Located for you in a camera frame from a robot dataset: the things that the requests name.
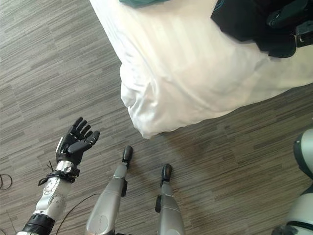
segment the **wire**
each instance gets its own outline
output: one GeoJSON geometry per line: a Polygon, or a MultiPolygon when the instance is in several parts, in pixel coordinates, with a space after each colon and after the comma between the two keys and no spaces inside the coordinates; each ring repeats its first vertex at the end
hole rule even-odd
{"type": "Polygon", "coordinates": [[[3,229],[0,229],[0,231],[1,231],[4,235],[7,235],[7,233],[6,233],[3,229]]]}
{"type": "Polygon", "coordinates": [[[86,201],[87,199],[89,199],[89,198],[91,198],[91,197],[93,197],[93,196],[95,196],[95,195],[100,195],[100,194],[99,194],[99,193],[95,193],[95,194],[93,194],[93,195],[90,195],[89,197],[86,197],[84,200],[82,200],[82,201],[80,201],[78,204],[76,204],[76,206],[74,206],[72,209],[70,209],[70,211],[66,214],[66,216],[64,217],[64,219],[63,219],[62,222],[60,223],[60,225],[59,225],[57,231],[55,232],[55,235],[58,234],[58,232],[59,232],[59,230],[60,230],[60,227],[62,226],[62,224],[63,224],[63,222],[65,221],[65,219],[67,218],[67,216],[68,216],[78,205],[80,205],[81,203],[83,203],[84,201],[86,201]]]}
{"type": "Polygon", "coordinates": [[[8,175],[8,174],[0,174],[0,191],[8,190],[9,188],[11,188],[12,184],[13,184],[13,180],[12,180],[12,177],[11,177],[10,175],[8,175]],[[8,187],[6,187],[6,188],[3,188],[3,179],[2,179],[2,176],[4,176],[4,175],[6,175],[7,177],[9,177],[10,180],[11,180],[10,185],[9,185],[8,187]]]}
{"type": "Polygon", "coordinates": [[[49,161],[50,165],[47,164],[47,166],[52,170],[54,171],[53,167],[52,167],[52,164],[51,164],[51,161],[49,161]]]}

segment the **teal fabric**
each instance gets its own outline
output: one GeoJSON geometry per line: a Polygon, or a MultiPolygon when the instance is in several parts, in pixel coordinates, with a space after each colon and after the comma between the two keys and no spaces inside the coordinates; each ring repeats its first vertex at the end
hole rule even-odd
{"type": "Polygon", "coordinates": [[[162,2],[162,1],[168,1],[168,0],[119,0],[119,1],[129,6],[137,7],[137,6],[144,6],[144,5],[153,4],[153,3],[162,2]]]}

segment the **bed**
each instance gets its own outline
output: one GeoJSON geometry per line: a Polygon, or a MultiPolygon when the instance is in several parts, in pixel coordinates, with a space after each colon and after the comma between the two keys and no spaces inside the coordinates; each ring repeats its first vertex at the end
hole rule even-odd
{"type": "Polygon", "coordinates": [[[217,118],[313,82],[313,46],[287,59],[239,43],[210,19],[216,0],[131,8],[90,0],[117,56],[121,98],[144,138],[217,118]]]}

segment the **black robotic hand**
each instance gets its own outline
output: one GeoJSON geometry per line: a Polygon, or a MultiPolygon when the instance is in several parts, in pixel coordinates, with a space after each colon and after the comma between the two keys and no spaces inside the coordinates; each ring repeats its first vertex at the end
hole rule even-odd
{"type": "Polygon", "coordinates": [[[68,132],[60,139],[56,150],[57,163],[61,160],[70,161],[78,165],[83,153],[96,144],[99,139],[99,131],[89,131],[91,126],[82,117],[78,118],[68,132]]]}

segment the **floor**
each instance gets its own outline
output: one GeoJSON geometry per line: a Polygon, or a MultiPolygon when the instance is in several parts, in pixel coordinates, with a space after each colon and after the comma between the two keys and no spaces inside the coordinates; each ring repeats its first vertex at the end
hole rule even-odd
{"type": "MultiPolygon", "coordinates": [[[[292,143],[312,126],[313,84],[144,140],[120,99],[120,62],[88,0],[2,0],[0,9],[0,173],[13,178],[0,191],[0,227],[8,235],[34,211],[42,194],[37,182],[49,173],[49,160],[55,165],[58,140],[79,116],[101,135],[84,155],[66,212],[101,192],[123,148],[134,147],[117,232],[157,234],[164,163],[174,167],[188,235],[269,235],[310,185],[292,143]]],[[[77,207],[59,234],[84,234],[95,201],[77,207]]]]}

